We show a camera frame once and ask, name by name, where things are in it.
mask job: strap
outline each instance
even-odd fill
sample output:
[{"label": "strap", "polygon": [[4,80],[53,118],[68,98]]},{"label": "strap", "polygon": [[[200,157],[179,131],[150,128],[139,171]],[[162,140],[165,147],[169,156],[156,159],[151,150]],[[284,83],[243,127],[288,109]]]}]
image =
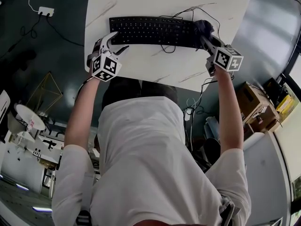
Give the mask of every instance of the strap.
[{"label": "strap", "polygon": [[88,57],[87,57],[87,66],[89,67],[90,66],[90,62],[92,60],[92,58],[94,57],[98,57],[99,55],[99,52],[96,51],[96,52],[93,52],[92,54],[89,54]]},{"label": "strap", "polygon": [[90,212],[94,174],[86,173],[82,185],[81,210]]},{"label": "strap", "polygon": [[85,173],[82,184],[82,199],[81,199],[81,211],[76,218],[75,226],[92,226],[92,220],[90,215],[90,204],[92,199],[92,188],[95,180],[95,175],[91,173]]},{"label": "strap", "polygon": [[221,226],[232,226],[232,219],[239,213],[240,208],[235,207],[233,201],[229,197],[222,195],[222,206],[219,211],[222,218]]}]

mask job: white t-shirt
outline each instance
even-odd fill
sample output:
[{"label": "white t-shirt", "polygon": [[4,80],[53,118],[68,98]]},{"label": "white t-shirt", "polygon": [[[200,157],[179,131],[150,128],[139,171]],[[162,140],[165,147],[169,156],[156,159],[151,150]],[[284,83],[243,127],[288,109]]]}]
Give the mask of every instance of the white t-shirt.
[{"label": "white t-shirt", "polygon": [[[183,113],[166,97],[123,100],[99,118],[101,178],[93,185],[93,225],[132,226],[146,219],[167,224],[219,225],[222,197],[245,225],[251,202],[243,151],[231,149],[204,174],[185,146]],[[52,200],[57,226],[73,226],[81,208],[82,181],[93,172],[87,152],[64,148]]]}]

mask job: black cable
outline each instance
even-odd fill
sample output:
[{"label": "black cable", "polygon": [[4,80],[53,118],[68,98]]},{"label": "black cable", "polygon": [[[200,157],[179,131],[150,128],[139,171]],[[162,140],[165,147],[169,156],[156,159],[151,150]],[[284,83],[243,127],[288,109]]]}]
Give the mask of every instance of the black cable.
[{"label": "black cable", "polygon": [[174,46],[174,50],[173,50],[172,52],[166,52],[166,50],[163,48],[162,44],[161,44],[161,47],[162,47],[163,51],[164,51],[165,53],[167,53],[167,54],[172,54],[173,52],[175,52],[175,46]]},{"label": "black cable", "polygon": [[77,94],[76,94],[76,97],[75,97],[75,101],[77,100],[77,97],[79,96],[79,93],[80,93],[81,89],[83,88],[83,86],[84,86],[88,81],[92,80],[93,78],[94,78],[94,77],[91,76],[90,78],[86,79],[86,80],[81,84],[79,90],[77,91]]},{"label": "black cable", "polygon": [[[231,75],[231,80],[234,80],[234,73]],[[194,113],[195,113],[195,110],[197,109],[197,108],[199,108],[199,107],[201,107],[202,109],[201,110],[199,110],[199,111],[197,111],[196,112],[196,114],[198,114],[198,115],[201,115],[201,114],[203,114],[203,113],[206,113],[206,114],[213,114],[213,113],[210,113],[210,112],[205,112],[205,110],[204,110],[204,108],[202,107],[202,106],[200,106],[200,104],[201,104],[201,101],[202,101],[202,95],[203,95],[203,88],[204,88],[204,86],[205,85],[207,85],[207,84],[212,84],[212,83],[216,83],[217,82],[217,80],[215,80],[215,81],[210,81],[210,82],[207,82],[207,83],[203,83],[202,84],[202,87],[201,87],[201,93],[200,93],[200,98],[199,98],[199,100],[198,100],[198,104],[196,105],[196,107],[195,108],[193,108],[193,107],[191,107],[191,106],[188,106],[188,107],[186,107],[185,108],[185,110],[183,111],[183,116],[184,116],[184,118],[185,118],[185,114],[188,114],[188,115],[192,115],[192,121],[191,121],[191,134],[192,134],[192,130],[193,130],[193,120],[194,120]],[[187,134],[187,130],[186,130],[186,122],[184,122],[184,127],[185,127],[185,133]],[[189,139],[188,139],[188,142],[190,143],[190,146],[191,146],[191,149],[193,150],[193,138],[192,138],[192,141],[190,141]]]},{"label": "black cable", "polygon": [[78,46],[81,46],[81,47],[84,47],[85,45],[83,45],[83,44],[79,44],[79,43],[76,43],[76,42],[73,42],[73,41],[71,41],[71,40],[69,40],[69,39],[67,39],[67,38],[65,38],[50,22],[49,22],[49,20],[48,20],[48,18],[49,18],[49,15],[47,15],[46,16],[46,21],[47,21],[47,23],[53,28],[53,30],[63,39],[63,40],[65,40],[65,41],[67,41],[67,42],[69,42],[69,43],[72,43],[72,44],[75,44],[75,45],[78,45]]},{"label": "black cable", "polygon": [[26,35],[30,34],[30,36],[31,36],[32,39],[36,39],[36,38],[38,37],[38,33],[37,33],[37,31],[34,30],[34,27],[40,22],[41,16],[42,16],[42,13],[39,14],[39,19],[38,19],[38,21],[32,26],[32,28],[31,28],[28,32],[26,32],[24,26],[22,26],[22,27],[20,28],[20,35],[21,35],[22,37],[21,37],[16,43],[14,43],[12,46],[9,47],[9,49],[8,49],[8,50],[0,57],[0,60],[1,60],[7,53],[10,53],[10,52],[16,47],[16,45],[22,41],[22,39],[23,39]]},{"label": "black cable", "polygon": [[[182,11],[182,12],[179,12],[179,13],[175,14],[174,16],[172,16],[172,18],[177,17],[177,16],[179,16],[180,14],[185,13],[185,12],[192,12],[192,20],[191,20],[191,21],[193,22],[194,10],[197,9],[197,8],[200,9],[200,10],[202,10],[204,13],[206,13],[209,17],[211,17],[211,18],[214,19],[215,21],[217,21],[217,23],[218,23],[218,27],[217,27],[217,35],[218,35],[218,38],[221,39],[221,37],[220,37],[220,27],[221,27],[221,24],[220,24],[220,22],[219,22],[217,19],[215,19],[214,17],[212,17],[210,14],[208,14],[205,10],[203,10],[203,9],[201,9],[201,8],[199,8],[199,7],[186,9],[186,10],[184,10],[184,11]],[[172,53],[175,52],[175,47],[176,47],[176,46],[174,47],[173,52],[166,52],[162,45],[161,45],[161,47],[162,47],[162,49],[163,49],[163,51],[164,51],[165,53],[167,53],[167,54],[172,54]]]},{"label": "black cable", "polygon": [[186,10],[180,12],[180,13],[177,13],[175,16],[178,16],[178,15],[180,15],[180,14],[182,14],[182,13],[185,13],[185,12],[190,12],[190,11],[192,11],[192,19],[193,19],[193,10],[195,10],[195,9],[200,9],[200,10],[202,10],[202,11],[203,11],[204,13],[206,13],[209,17],[211,17],[212,19],[214,19],[215,21],[217,21],[217,23],[218,23],[218,27],[217,27],[217,35],[218,35],[218,38],[221,39],[221,38],[220,38],[220,27],[221,27],[221,23],[220,23],[216,18],[212,17],[209,13],[207,13],[205,10],[203,10],[202,8],[199,8],[199,7],[196,7],[196,8],[189,8],[189,9],[186,9]]},{"label": "black cable", "polygon": [[187,142],[189,144],[189,137],[188,137],[188,133],[187,133],[187,130],[186,130],[186,120],[183,119],[184,121],[184,131],[185,131],[185,137],[187,138]]},{"label": "black cable", "polygon": [[295,0],[296,2],[298,2],[301,5],[301,2],[299,0]]},{"label": "black cable", "polygon": [[201,108],[201,110],[199,110],[199,111],[196,112],[197,115],[201,115],[201,114],[209,114],[209,115],[210,114],[214,114],[212,112],[206,112],[205,109],[204,109],[204,107],[202,107],[201,105],[199,105],[199,107]]}]

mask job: power strip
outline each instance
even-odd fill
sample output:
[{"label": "power strip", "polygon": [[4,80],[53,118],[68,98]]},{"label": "power strip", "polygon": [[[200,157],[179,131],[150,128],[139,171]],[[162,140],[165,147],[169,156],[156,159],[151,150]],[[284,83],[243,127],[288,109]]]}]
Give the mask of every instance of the power strip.
[{"label": "power strip", "polygon": [[38,14],[42,13],[43,16],[48,16],[52,17],[53,14],[55,13],[55,9],[54,8],[47,8],[47,7],[40,7]]}]

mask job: wrist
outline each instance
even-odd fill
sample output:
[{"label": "wrist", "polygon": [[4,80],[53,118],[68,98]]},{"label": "wrist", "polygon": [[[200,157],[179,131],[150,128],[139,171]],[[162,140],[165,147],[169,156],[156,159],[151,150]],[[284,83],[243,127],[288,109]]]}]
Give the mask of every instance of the wrist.
[{"label": "wrist", "polygon": [[99,83],[100,83],[100,80],[99,79],[97,79],[97,78],[95,78],[95,77],[93,77],[91,80],[89,80],[87,83],[89,83],[89,84],[92,84],[92,85],[99,85]]},{"label": "wrist", "polygon": [[230,74],[226,71],[219,71],[215,73],[218,82],[231,81]]}]

